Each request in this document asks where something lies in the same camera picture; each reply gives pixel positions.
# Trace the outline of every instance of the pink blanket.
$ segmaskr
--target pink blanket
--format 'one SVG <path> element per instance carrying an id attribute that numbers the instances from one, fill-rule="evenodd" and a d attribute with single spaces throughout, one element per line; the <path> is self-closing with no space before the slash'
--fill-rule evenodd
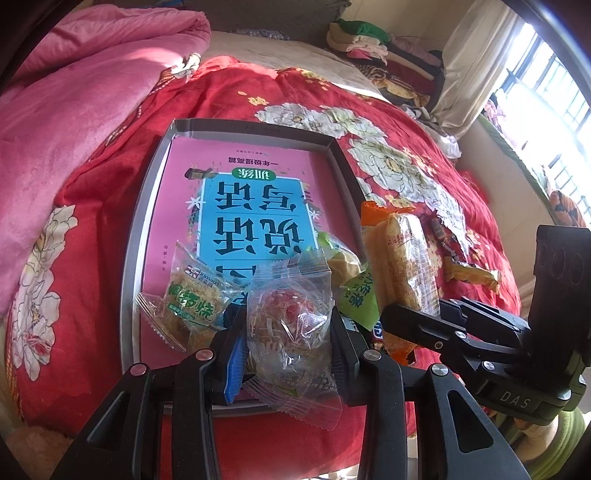
<path id="1" fill-rule="evenodd" d="M 19 68 L 0 97 L 0 316 L 61 185 L 210 36 L 202 12 L 97 5 L 65 17 Z"/>

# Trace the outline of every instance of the windowsill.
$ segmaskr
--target windowsill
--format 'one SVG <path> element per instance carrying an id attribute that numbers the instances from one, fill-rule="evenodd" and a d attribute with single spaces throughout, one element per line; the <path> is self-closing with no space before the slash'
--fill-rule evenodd
<path id="1" fill-rule="evenodd" d="M 498 145 L 501 151 L 520 167 L 528 183 L 531 185 L 536 195 L 540 198 L 540 200 L 548 210 L 548 213 L 552 217 L 554 223 L 556 225 L 559 225 L 554 209 L 552 208 L 552 205 L 550 205 L 550 198 L 548 197 L 549 193 L 546 192 L 546 189 L 540 182 L 540 179 L 536 172 L 530 170 L 527 164 L 519 157 L 518 153 L 513 149 L 513 146 L 509 143 L 509 141 L 504 137 L 504 135 L 501 132 L 499 132 L 495 128 L 495 126 L 490 122 L 488 118 L 481 114 L 478 116 L 478 121 L 484 127 L 486 133 L 488 133 L 488 135 L 495 141 L 495 143 Z"/>

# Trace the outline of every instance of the window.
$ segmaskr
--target window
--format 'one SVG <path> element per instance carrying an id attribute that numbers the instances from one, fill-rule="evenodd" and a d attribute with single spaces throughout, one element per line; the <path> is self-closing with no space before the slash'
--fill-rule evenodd
<path id="1" fill-rule="evenodd" d="M 532 26 L 525 24 L 514 41 L 497 87 L 507 140 L 530 169 L 546 171 L 591 225 L 589 104 Z"/>

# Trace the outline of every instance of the pile of clothes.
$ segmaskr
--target pile of clothes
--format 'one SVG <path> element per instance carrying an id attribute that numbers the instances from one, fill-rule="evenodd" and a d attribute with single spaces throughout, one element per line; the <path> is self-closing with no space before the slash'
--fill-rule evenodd
<path id="1" fill-rule="evenodd" d="M 431 67 L 437 69 L 441 68 L 441 59 L 437 58 L 431 52 L 425 51 L 424 48 L 421 48 L 415 42 L 410 41 L 407 37 L 397 37 L 390 33 L 389 41 L 392 53 L 397 53 L 397 50 L 398 53 L 406 52 L 407 54 L 412 55 L 415 61 L 419 59 Z"/>
<path id="2" fill-rule="evenodd" d="M 369 22 L 343 19 L 329 25 L 326 42 L 333 50 L 346 53 L 351 59 L 378 59 L 386 64 L 390 41 L 388 34 Z"/>

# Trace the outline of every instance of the wall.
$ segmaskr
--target wall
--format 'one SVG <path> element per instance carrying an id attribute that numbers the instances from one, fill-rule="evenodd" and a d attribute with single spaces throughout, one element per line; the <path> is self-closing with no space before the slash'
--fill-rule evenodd
<path id="1" fill-rule="evenodd" d="M 457 168 L 469 170 L 486 192 L 519 289 L 521 316 L 525 317 L 535 285 L 535 234 L 538 225 L 554 222 L 521 168 L 501 151 L 479 121 L 458 143 L 462 157 Z"/>
<path id="2" fill-rule="evenodd" d="M 441 50 L 474 0 L 352 0 L 345 20 L 371 22 L 389 33 L 420 37 L 428 50 Z"/>

